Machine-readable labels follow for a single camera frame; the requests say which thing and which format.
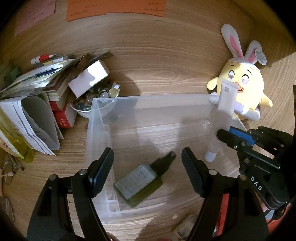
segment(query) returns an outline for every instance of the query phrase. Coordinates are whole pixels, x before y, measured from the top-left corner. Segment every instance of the clear plastic storage bin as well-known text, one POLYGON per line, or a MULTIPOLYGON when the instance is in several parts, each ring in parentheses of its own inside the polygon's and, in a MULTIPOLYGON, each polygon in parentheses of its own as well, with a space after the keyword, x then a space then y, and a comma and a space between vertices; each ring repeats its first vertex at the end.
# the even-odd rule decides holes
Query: clear plastic storage bin
MULTIPOLYGON (((86 164, 111 147, 115 160, 105 186, 93 199, 103 223, 165 212, 191 205, 199 195, 193 191, 181 162, 181 151, 190 147, 204 160, 215 108, 206 94, 132 96, 93 100, 86 141, 86 164), (131 209, 117 195, 113 184, 142 163, 151 164, 173 150, 177 154, 162 176, 163 185, 137 207, 131 209)), ((244 129, 234 116, 233 126, 244 129)), ((212 163, 222 175, 239 167, 236 152, 225 145, 212 163)))

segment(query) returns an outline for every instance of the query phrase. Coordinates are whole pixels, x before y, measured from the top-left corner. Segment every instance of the yellow plush toy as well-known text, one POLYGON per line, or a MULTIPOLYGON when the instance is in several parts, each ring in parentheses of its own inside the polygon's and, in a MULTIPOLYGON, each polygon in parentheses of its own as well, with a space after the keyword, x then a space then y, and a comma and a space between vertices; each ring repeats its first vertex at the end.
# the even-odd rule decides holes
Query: yellow plush toy
POLYGON ((256 121, 260 118, 257 108, 259 103, 272 107, 271 100, 263 93, 264 82, 260 70, 254 65, 258 60, 261 64, 266 64, 262 47, 259 42, 253 40, 243 56, 235 29, 229 24, 224 24, 221 33, 233 58, 227 61, 218 77, 208 82, 207 88, 213 90, 217 86, 217 92, 212 94, 219 95, 223 78, 238 84, 234 112, 239 115, 240 119, 256 121))

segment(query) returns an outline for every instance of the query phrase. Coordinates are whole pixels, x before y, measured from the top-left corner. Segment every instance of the bottle label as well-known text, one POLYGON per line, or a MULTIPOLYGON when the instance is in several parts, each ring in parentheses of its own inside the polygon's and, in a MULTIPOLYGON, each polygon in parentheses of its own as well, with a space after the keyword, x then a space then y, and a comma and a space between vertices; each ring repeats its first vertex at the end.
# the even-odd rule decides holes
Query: bottle label
POLYGON ((156 172, 147 164, 142 164, 115 183, 117 189, 129 200, 157 177, 156 172))

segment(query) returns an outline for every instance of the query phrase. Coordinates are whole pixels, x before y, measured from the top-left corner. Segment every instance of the plush toy eye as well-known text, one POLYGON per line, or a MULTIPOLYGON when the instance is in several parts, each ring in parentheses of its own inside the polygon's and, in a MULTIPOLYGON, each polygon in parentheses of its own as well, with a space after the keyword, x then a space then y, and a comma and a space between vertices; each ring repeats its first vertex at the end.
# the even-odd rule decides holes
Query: plush toy eye
POLYGON ((231 70, 231 71, 229 71, 229 73, 228 73, 228 79, 229 79, 229 80, 233 80, 233 78, 234 78, 234 71, 231 70))
POLYGON ((249 82, 249 77, 248 75, 244 74, 242 76, 242 84, 246 85, 249 82))

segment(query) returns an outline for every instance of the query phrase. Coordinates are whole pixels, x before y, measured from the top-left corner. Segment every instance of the white box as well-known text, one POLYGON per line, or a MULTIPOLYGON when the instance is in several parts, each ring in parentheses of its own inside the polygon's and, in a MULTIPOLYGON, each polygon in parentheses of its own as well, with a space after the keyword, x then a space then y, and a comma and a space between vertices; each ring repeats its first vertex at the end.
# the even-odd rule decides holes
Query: white box
POLYGON ((105 63, 101 60, 98 60, 86 70, 82 71, 78 77, 73 79, 68 85, 78 98, 96 83, 106 78, 109 73, 110 71, 108 70, 105 63))

